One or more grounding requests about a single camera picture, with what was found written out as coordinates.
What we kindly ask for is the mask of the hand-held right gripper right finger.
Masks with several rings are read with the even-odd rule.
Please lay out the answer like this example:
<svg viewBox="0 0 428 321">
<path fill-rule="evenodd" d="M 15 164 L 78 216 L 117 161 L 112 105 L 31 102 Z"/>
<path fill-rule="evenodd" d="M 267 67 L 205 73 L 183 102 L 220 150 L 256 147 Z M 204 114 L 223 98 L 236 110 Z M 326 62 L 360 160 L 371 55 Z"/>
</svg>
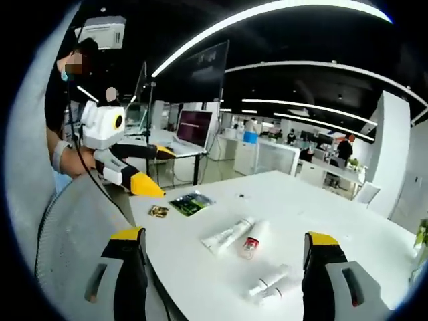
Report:
<svg viewBox="0 0 428 321">
<path fill-rule="evenodd" d="M 385 320 L 391 313 L 379 283 L 329 235 L 305 233 L 303 270 L 304 320 Z"/>
</svg>

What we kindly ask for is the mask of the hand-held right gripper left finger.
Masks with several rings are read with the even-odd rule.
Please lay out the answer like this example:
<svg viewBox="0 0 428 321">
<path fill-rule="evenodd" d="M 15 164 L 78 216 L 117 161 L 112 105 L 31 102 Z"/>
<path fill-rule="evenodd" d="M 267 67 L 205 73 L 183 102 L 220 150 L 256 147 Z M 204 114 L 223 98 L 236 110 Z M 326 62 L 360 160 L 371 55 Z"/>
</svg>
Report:
<svg viewBox="0 0 428 321">
<path fill-rule="evenodd" d="M 143 255 L 145 228 L 133 227 L 111 236 L 101 257 L 117 259 L 120 269 L 114 275 L 113 317 L 115 320 L 147 320 L 146 289 L 149 279 Z"/>
</svg>

